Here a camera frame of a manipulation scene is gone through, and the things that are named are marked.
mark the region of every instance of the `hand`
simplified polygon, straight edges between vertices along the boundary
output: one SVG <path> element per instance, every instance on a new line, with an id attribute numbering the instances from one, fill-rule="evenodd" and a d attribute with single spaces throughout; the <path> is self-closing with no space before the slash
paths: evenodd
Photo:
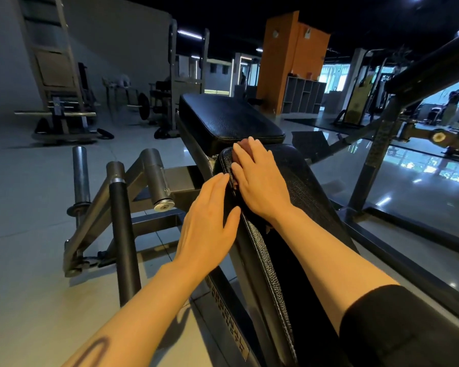
<path id="1" fill-rule="evenodd" d="M 248 138 L 248 145 L 253 159 L 239 144 L 233 144 L 239 164 L 233 162 L 232 171 L 247 206 L 274 224 L 282 211 L 292 207 L 287 185 L 272 152 L 252 137 Z"/>
<path id="2" fill-rule="evenodd" d="M 223 206 L 229 174 L 218 174 L 202 186 L 190 206 L 178 241 L 174 263 L 193 269 L 202 281 L 230 251 L 236 238 L 241 209 L 229 213 L 223 227 Z"/>

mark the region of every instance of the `leather pad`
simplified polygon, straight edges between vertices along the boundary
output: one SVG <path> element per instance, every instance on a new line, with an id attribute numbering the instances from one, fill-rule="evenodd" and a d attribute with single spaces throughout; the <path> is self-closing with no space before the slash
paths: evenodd
<path id="1" fill-rule="evenodd" d="M 284 177 L 291 202 L 302 209 L 322 228 L 329 231 L 355 252 L 357 249 L 347 234 L 340 218 L 323 192 L 318 180 L 302 155 L 287 144 L 269 145 L 275 162 Z M 216 161 L 214 173 L 231 173 L 232 149 L 224 149 Z M 257 251 L 258 260 L 252 263 L 264 272 L 270 297 L 276 312 L 265 314 L 269 328 L 281 327 L 288 347 L 299 366 L 349 366 L 350 363 L 340 347 L 339 338 L 318 300 L 299 261 L 285 241 L 274 230 L 267 233 L 265 222 L 245 205 L 239 191 L 228 187 L 225 214 L 234 206 L 242 209 L 237 241 L 247 241 Z M 251 260 L 242 258 L 246 265 Z"/>
<path id="2" fill-rule="evenodd" d="M 280 144 L 285 138 L 275 123 L 242 99 L 184 94 L 178 110 L 180 120 L 209 157 L 249 136 L 263 144 Z"/>

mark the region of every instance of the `forearm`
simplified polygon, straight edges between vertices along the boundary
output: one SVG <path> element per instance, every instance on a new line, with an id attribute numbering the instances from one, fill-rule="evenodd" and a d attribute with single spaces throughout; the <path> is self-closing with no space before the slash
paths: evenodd
<path id="1" fill-rule="evenodd" d="M 146 367 L 170 323 L 202 278 L 176 262 L 153 279 L 63 367 Z"/>
<path id="2" fill-rule="evenodd" d="M 282 211 L 271 223 L 300 261 L 337 333 L 345 311 L 357 299 L 398 284 L 296 207 Z"/>

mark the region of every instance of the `black sleeve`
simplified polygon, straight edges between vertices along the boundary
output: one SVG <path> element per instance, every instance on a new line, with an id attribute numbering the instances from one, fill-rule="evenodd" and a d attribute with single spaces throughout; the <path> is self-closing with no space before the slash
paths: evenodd
<path id="1" fill-rule="evenodd" d="M 357 300 L 340 324 L 355 367 L 459 367 L 459 328 L 401 286 Z"/>

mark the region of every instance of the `tattoo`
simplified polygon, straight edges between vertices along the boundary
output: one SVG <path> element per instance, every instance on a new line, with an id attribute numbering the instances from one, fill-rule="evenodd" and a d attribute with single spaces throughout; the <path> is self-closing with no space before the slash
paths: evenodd
<path id="1" fill-rule="evenodd" d="M 98 351 L 98 355 L 95 358 L 95 360 L 90 364 L 88 367 L 97 367 L 102 358 L 104 358 L 105 353 L 107 352 L 107 349 L 109 348 L 109 338 L 108 337 L 101 337 L 100 339 L 95 340 L 92 345 L 90 345 L 87 350 L 78 358 L 78 361 L 75 362 L 75 364 L 72 367 L 87 367 L 86 365 L 83 364 L 83 362 L 86 360 L 86 358 L 96 349 L 100 350 Z"/>

